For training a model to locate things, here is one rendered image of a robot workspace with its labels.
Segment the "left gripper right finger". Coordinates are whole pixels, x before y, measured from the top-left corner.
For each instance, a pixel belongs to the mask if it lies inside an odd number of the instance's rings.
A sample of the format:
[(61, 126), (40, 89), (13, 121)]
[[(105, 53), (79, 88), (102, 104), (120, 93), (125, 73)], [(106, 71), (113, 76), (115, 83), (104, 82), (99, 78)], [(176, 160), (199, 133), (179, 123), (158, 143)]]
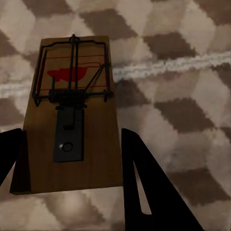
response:
[[(139, 135), (121, 129), (126, 231), (204, 231)], [(134, 163), (152, 215), (141, 211)]]

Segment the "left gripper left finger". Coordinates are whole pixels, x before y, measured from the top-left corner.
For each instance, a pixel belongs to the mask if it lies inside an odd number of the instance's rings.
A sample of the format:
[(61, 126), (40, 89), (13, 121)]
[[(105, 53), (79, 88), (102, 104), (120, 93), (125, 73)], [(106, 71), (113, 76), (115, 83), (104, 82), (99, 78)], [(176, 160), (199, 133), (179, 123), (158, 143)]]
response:
[(21, 128), (0, 133), (0, 185), (18, 158), (23, 137)]

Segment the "mousetrap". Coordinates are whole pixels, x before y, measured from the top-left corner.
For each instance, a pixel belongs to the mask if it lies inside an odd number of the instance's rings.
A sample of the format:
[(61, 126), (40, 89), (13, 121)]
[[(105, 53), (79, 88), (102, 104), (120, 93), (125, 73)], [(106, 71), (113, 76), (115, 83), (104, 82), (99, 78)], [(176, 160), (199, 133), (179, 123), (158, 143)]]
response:
[(123, 186), (109, 35), (43, 38), (11, 194)]

